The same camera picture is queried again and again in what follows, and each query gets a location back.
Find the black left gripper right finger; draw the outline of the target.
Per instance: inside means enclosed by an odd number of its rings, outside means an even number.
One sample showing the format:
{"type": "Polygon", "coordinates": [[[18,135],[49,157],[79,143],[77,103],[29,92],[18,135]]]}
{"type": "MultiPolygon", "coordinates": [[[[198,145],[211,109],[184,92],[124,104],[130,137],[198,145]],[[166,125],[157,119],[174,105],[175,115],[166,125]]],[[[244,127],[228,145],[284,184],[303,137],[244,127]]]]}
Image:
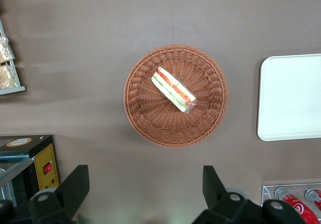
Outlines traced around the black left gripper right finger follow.
{"type": "Polygon", "coordinates": [[[213,166],[203,167],[202,185],[208,208],[193,223],[305,223],[284,201],[272,199],[259,206],[237,192],[228,192],[213,166]]]}

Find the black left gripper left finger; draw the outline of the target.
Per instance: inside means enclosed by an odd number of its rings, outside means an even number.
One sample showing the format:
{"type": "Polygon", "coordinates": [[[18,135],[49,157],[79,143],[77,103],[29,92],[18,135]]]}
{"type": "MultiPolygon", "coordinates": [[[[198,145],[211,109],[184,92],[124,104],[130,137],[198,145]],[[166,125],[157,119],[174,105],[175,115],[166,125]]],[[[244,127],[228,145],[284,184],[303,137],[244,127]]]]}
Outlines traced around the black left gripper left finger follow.
{"type": "Polygon", "coordinates": [[[88,166],[79,165],[54,191],[41,190],[21,206],[1,200],[1,223],[73,223],[89,189],[88,166]]]}

